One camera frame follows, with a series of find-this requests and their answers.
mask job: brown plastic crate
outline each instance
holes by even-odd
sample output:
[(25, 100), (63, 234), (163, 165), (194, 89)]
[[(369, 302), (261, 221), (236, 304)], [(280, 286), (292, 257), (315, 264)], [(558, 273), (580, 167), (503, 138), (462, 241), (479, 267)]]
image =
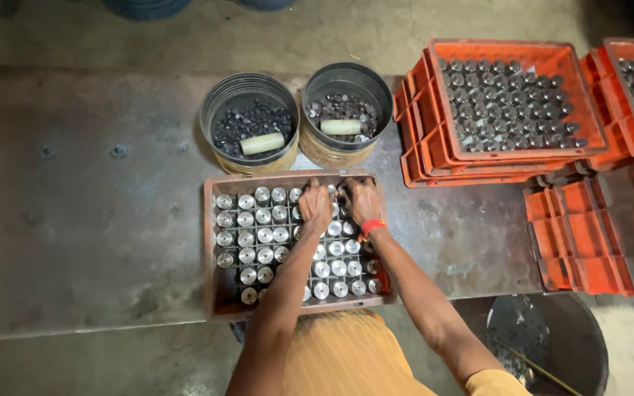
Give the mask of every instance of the brown plastic crate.
[[(485, 160), (485, 159), (513, 159), (513, 158), (589, 158), (606, 150), (606, 139), (600, 129), (598, 115), (594, 111), (588, 96), (586, 82), (582, 78), (578, 66), (578, 59), (573, 45), (564, 42), (552, 41), (504, 41), (504, 40), (439, 40), (432, 39), (427, 43), (430, 50), (432, 65), (437, 65), (437, 59), (443, 58), (450, 61), (457, 59), (502, 59), (510, 61), (519, 60), (523, 69), (534, 67), (538, 74), (564, 77), (564, 89), (569, 93), (569, 101), (575, 106), (575, 111), (568, 118), (581, 124), (579, 135), (587, 138), (589, 145), (584, 148), (543, 148), (516, 151), (468, 153), (462, 150), (453, 131), (452, 112), (448, 106), (444, 106), (444, 116), (448, 125), (448, 141), (451, 142), (452, 154), (459, 160)], [(439, 90), (437, 95), (440, 100), (447, 97), (443, 84), (442, 71), (434, 67), (436, 85)]]
[[(216, 256), (223, 251), (216, 246), (215, 234), (220, 230), (215, 224), (219, 209), (214, 205), (214, 197), (218, 194), (252, 194), (261, 186), (267, 187), (296, 187), (307, 184), (310, 177), (317, 177), (320, 183), (338, 185), (347, 177), (355, 177), (363, 180), (366, 177), (374, 177), (365, 170), (352, 169), (347, 173), (336, 173), (330, 170), (295, 170), (272, 172), (254, 175), (247, 178), (240, 175), (227, 175), (208, 177), (204, 183), (204, 276), (205, 276), (205, 302), (204, 312), (207, 320), (212, 321), (241, 321), (250, 318), (255, 305), (248, 307), (238, 301), (235, 292), (231, 290), (237, 283), (234, 274), (216, 265)], [(381, 208), (385, 219), (385, 201)], [(315, 298), (303, 303), (300, 314), (314, 314), (318, 312), (339, 311), (357, 307), (372, 307), (376, 305), (392, 304), (397, 300), (397, 295), (391, 290), (389, 294), (366, 293), (363, 296), (348, 294), (339, 299), (330, 295), (326, 300)]]

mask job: metal cylinder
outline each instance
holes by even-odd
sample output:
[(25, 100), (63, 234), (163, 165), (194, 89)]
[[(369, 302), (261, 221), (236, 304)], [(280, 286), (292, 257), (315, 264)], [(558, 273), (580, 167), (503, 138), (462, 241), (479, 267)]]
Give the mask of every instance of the metal cylinder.
[(243, 194), (239, 197), (239, 207), (241, 209), (251, 209), (254, 207), (255, 199), (249, 194)]
[(327, 225), (327, 233), (332, 237), (336, 237), (342, 233), (342, 224), (337, 220), (332, 221)]
[(279, 246), (276, 248), (276, 252), (273, 255), (276, 257), (277, 262), (282, 263), (287, 258), (288, 254), (290, 254), (290, 249), (285, 246)]
[(239, 227), (250, 227), (254, 224), (254, 215), (251, 212), (241, 212), (236, 220)]
[(269, 247), (259, 250), (259, 263), (269, 264), (271, 261), (273, 261), (273, 250)]
[(349, 254), (356, 254), (359, 250), (361, 250), (361, 244), (358, 243), (356, 239), (349, 239), (347, 240), (345, 248)]
[(349, 292), (355, 296), (362, 296), (365, 294), (365, 283), (362, 280), (354, 279), (348, 283)]
[(236, 242), (243, 248), (251, 246), (254, 244), (254, 234), (251, 231), (242, 231), (239, 233), (239, 238), (237, 238)]
[[(211, 131), (219, 122), (218, 115), (233, 108), (236, 103), (251, 102), (257, 98), (277, 103), (290, 113), (290, 137), (285, 147), (261, 159), (237, 158), (216, 149), (212, 143)], [(198, 122), (202, 135), (227, 173), (251, 175), (257, 172), (286, 171), (295, 162), (300, 111), (290, 91), (272, 77), (259, 73), (238, 73), (217, 82), (202, 99)]]
[(231, 212), (219, 212), (217, 215), (217, 226), (229, 228), (234, 223), (234, 216)]
[(259, 295), (256, 293), (256, 289), (252, 287), (247, 287), (244, 291), (241, 292), (241, 302), (246, 305), (255, 304), (256, 300), (258, 300)]
[(341, 142), (322, 133), (305, 116), (301, 126), (304, 136), (299, 145), (302, 152), (319, 166), (349, 168), (365, 160), (391, 122), (393, 99), (388, 85), (375, 71), (357, 63), (339, 62), (322, 67), (310, 77), (302, 93), (303, 111), (333, 92), (356, 95), (374, 107), (378, 119), (374, 136), (365, 142)]
[(332, 274), (337, 276), (344, 276), (347, 274), (347, 265), (341, 260), (332, 260), (329, 266), (332, 269)]
[(285, 227), (277, 227), (273, 230), (273, 240), (276, 241), (276, 243), (284, 243), (289, 236), (290, 233), (287, 232)]
[(329, 276), (329, 265), (324, 261), (312, 263), (312, 274), (317, 278), (327, 278)]
[(234, 204), (234, 200), (229, 194), (219, 195), (219, 197), (217, 197), (216, 202), (217, 202), (217, 207), (222, 210), (231, 209), (232, 205)]
[(376, 260), (375, 258), (373, 260), (370, 260), (368, 263), (366, 263), (365, 270), (371, 275), (378, 274), (378, 272), (380, 271), (380, 261)]
[(350, 276), (359, 276), (361, 274), (362, 268), (361, 263), (356, 260), (351, 260), (347, 264), (347, 273)]
[(270, 267), (260, 267), (259, 273), (256, 275), (261, 283), (269, 283), (273, 280), (273, 270)]
[(251, 264), (256, 259), (256, 251), (250, 247), (239, 250), (239, 261), (244, 264)]
[(318, 282), (312, 288), (314, 296), (320, 300), (324, 300), (329, 295), (329, 286), (324, 282)]
[(339, 298), (346, 297), (349, 293), (349, 286), (345, 282), (334, 282), (332, 293)]
[(270, 210), (266, 208), (260, 208), (256, 211), (256, 222), (262, 226), (270, 224)]
[(271, 213), (273, 214), (273, 222), (275, 224), (284, 224), (287, 222), (287, 207), (283, 205), (274, 206)]
[(234, 243), (234, 236), (229, 231), (222, 231), (217, 234), (217, 245), (226, 248)]
[(287, 198), (287, 193), (285, 192), (285, 188), (276, 187), (273, 191), (270, 192), (270, 198), (273, 200), (274, 205), (282, 205), (285, 203)]
[(256, 270), (253, 268), (244, 268), (239, 274), (239, 280), (245, 285), (251, 285), (256, 282)]
[(234, 264), (234, 257), (229, 252), (220, 253), (217, 256), (217, 265), (219, 268), (229, 268)]

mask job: orange plastic crate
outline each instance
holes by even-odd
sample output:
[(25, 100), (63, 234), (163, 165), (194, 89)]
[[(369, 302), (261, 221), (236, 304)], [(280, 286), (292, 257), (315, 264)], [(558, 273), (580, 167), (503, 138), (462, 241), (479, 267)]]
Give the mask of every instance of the orange plastic crate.
[[(432, 39), (427, 43), (430, 50), (431, 64), (437, 65), (437, 59), (502, 59), (510, 61), (516, 59), (527, 70), (534, 67), (538, 74), (552, 76), (559, 74), (564, 77), (564, 89), (569, 94), (569, 101), (574, 105), (575, 111), (568, 116), (569, 121), (576, 121), (581, 125), (579, 136), (589, 141), (584, 148), (543, 148), (515, 151), (498, 151), (469, 153), (458, 144), (451, 144), (452, 156), (463, 161), (483, 161), (487, 159), (511, 160), (521, 158), (524, 161), (536, 158), (543, 161), (547, 158), (571, 159), (589, 158), (606, 150), (606, 139), (600, 129), (598, 115), (594, 111), (589, 100), (588, 88), (582, 78), (576, 52), (570, 43), (550, 41), (504, 41), (504, 40), (438, 40)], [(447, 97), (443, 84), (442, 71), (434, 67), (435, 81), (440, 100)], [(448, 142), (457, 142), (453, 130), (452, 112), (448, 106), (444, 106), (443, 118), (447, 124)]]

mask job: metal workbench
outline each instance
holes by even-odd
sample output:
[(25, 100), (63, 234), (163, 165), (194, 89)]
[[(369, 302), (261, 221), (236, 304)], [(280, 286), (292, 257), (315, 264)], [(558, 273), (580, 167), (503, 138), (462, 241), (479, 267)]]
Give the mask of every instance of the metal workbench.
[[(201, 186), (222, 170), (196, 116), (221, 77), (0, 66), (0, 339), (204, 320)], [(450, 298), (540, 292), (520, 185), (408, 189), (400, 154), (392, 124), (361, 167)]]

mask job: machined metal part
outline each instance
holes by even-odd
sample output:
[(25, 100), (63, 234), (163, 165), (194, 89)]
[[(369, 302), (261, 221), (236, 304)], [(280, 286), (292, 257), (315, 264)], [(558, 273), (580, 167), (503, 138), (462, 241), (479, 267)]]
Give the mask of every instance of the machined metal part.
[(273, 205), (282, 205), (285, 203), (287, 193), (285, 188), (276, 187), (270, 192), (270, 199), (273, 201)]
[(260, 267), (259, 273), (256, 276), (261, 283), (269, 283), (273, 280), (273, 270), (270, 267)]
[(349, 281), (349, 292), (355, 296), (362, 296), (365, 294), (365, 283), (362, 280), (354, 279)]
[(380, 282), (380, 279), (371, 278), (368, 280), (368, 291), (374, 294), (380, 294), (383, 292), (383, 284)]
[(260, 228), (256, 231), (256, 238), (258, 238), (260, 243), (271, 243), (273, 241), (273, 230), (268, 227)]
[(243, 210), (251, 209), (254, 207), (256, 200), (253, 195), (243, 194), (239, 197), (239, 207)]
[(234, 256), (229, 252), (222, 252), (217, 256), (219, 268), (229, 268), (234, 265)]
[(254, 192), (254, 199), (256, 200), (257, 206), (270, 205), (270, 190), (268, 187), (256, 188), (256, 191)]
[(222, 231), (217, 234), (217, 245), (226, 248), (234, 243), (234, 236), (229, 231)]
[(251, 212), (241, 212), (237, 216), (236, 222), (239, 227), (250, 227), (254, 224), (254, 215)]
[(356, 260), (351, 260), (347, 264), (347, 274), (349, 274), (349, 276), (359, 276), (362, 270), (361, 263)]
[(219, 212), (217, 215), (217, 226), (229, 228), (234, 223), (234, 216), (231, 212)]
[(273, 240), (276, 241), (276, 243), (284, 243), (289, 237), (290, 232), (288, 232), (285, 227), (276, 227), (276, 229), (273, 230)]
[(356, 239), (349, 239), (345, 245), (345, 248), (349, 254), (356, 254), (361, 250), (361, 244)]
[(276, 257), (277, 262), (282, 263), (288, 257), (289, 254), (290, 254), (290, 249), (286, 248), (285, 246), (279, 246), (276, 248), (276, 252), (273, 254), (273, 256)]
[(233, 204), (234, 200), (232, 199), (231, 195), (221, 194), (219, 195), (219, 197), (217, 197), (217, 207), (219, 209), (231, 209)]
[(353, 235), (356, 232), (356, 227), (350, 220), (346, 220), (342, 224), (342, 231), (345, 235)]
[(332, 269), (332, 274), (337, 276), (344, 276), (347, 274), (347, 265), (341, 260), (331, 260), (329, 266)]
[(258, 300), (259, 295), (256, 293), (256, 289), (252, 287), (247, 287), (241, 292), (241, 302), (246, 305), (255, 304)]
[(380, 267), (381, 267), (380, 261), (374, 258), (372, 260), (369, 260), (368, 263), (366, 263), (365, 270), (369, 274), (375, 275), (375, 274), (378, 274), (378, 272), (380, 271)]
[(259, 250), (259, 263), (270, 264), (273, 261), (273, 250), (269, 247)]
[(287, 207), (283, 205), (276, 205), (270, 212), (273, 215), (273, 222), (275, 224), (283, 224), (287, 222)]
[(293, 206), (292, 207), (292, 219), (293, 220), (302, 220), (302, 216), (300, 215), (300, 207)]
[(342, 223), (339, 220), (331, 221), (327, 225), (327, 233), (332, 237), (336, 237), (342, 233)]
[(329, 244), (329, 253), (332, 256), (341, 256), (344, 254), (344, 244), (340, 241), (334, 241)]
[(290, 190), (290, 193), (288, 193), (288, 198), (290, 199), (291, 203), (296, 204), (299, 201), (301, 195), (302, 195), (302, 190), (301, 189), (293, 188), (293, 189)]
[(244, 264), (251, 264), (256, 259), (256, 251), (251, 247), (239, 250), (239, 261)]
[(256, 211), (256, 222), (261, 225), (270, 224), (270, 210), (267, 208), (260, 208)]
[(322, 260), (327, 256), (327, 250), (324, 248), (324, 245), (317, 245), (317, 249), (315, 250), (315, 254), (312, 255), (313, 260)]
[(247, 247), (254, 244), (254, 234), (251, 231), (239, 232), (239, 237), (236, 239), (236, 243), (240, 247)]
[(324, 261), (316, 261), (312, 263), (312, 274), (317, 278), (327, 278), (329, 276), (330, 268)]
[(329, 286), (324, 282), (318, 282), (312, 288), (312, 293), (320, 300), (324, 300), (329, 295)]
[(239, 280), (245, 285), (251, 285), (256, 282), (256, 270), (253, 268), (244, 268), (239, 274)]
[(346, 282), (334, 282), (332, 285), (332, 293), (339, 298), (346, 297), (349, 293), (349, 286)]

